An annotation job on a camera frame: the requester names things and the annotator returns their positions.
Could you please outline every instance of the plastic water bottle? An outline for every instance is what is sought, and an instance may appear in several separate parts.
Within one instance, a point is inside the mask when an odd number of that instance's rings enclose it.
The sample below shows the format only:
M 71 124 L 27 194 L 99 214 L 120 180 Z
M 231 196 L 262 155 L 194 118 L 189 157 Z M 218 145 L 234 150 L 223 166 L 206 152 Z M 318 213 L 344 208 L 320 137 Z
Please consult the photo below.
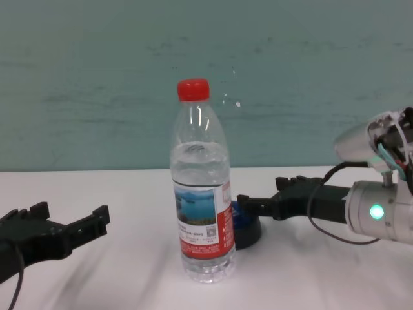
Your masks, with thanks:
M 180 81 L 177 91 L 181 111 L 172 136 L 170 169 L 183 266 L 192 279 L 214 283 L 234 269 L 227 143 L 208 101 L 208 81 Z

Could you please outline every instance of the green indicator light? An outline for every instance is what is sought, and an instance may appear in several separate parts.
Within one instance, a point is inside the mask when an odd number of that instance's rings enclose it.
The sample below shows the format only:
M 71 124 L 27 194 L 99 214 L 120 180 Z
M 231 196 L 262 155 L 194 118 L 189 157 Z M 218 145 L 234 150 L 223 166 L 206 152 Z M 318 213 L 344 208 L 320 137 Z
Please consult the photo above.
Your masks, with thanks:
M 385 215 L 385 211 L 380 205 L 372 205 L 370 208 L 370 215 L 373 219 L 378 221 L 383 217 L 383 215 Z

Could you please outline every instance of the red bottle cap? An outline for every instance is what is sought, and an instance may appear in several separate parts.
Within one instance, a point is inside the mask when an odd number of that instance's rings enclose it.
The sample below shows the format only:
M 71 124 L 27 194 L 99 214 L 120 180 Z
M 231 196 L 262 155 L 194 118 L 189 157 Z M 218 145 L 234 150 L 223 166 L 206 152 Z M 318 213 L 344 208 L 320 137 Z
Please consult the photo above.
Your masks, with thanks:
M 184 79 L 177 85 L 179 100 L 204 101 L 209 99 L 207 79 Z

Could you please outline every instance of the white table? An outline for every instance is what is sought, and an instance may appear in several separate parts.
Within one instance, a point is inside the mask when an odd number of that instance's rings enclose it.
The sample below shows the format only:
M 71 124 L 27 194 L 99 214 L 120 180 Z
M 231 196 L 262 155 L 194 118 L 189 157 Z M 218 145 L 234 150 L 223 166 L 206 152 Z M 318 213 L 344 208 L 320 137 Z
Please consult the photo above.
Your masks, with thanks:
M 276 176 L 322 176 L 328 167 L 232 170 L 232 192 L 275 193 Z M 380 180 L 347 169 L 332 184 Z M 306 218 L 261 219 L 263 235 L 239 251 L 234 275 L 215 285 L 189 280 L 182 268 L 168 170 L 0 174 L 0 216 L 47 201 L 51 219 L 69 223 L 102 204 L 108 235 L 65 260 L 25 270 L 16 309 L 400 309 L 413 308 L 413 245 L 347 245 L 322 235 Z M 345 225 L 321 225 L 359 238 Z M 0 285 L 9 305 L 17 277 Z

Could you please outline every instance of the teal wall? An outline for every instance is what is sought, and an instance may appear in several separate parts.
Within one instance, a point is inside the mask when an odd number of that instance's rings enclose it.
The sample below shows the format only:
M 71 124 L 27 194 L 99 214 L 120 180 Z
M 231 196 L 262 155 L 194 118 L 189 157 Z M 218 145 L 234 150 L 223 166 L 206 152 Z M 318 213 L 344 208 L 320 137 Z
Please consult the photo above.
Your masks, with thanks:
M 0 171 L 165 168 L 188 77 L 233 166 L 335 163 L 412 103 L 412 29 L 411 0 L 2 0 Z

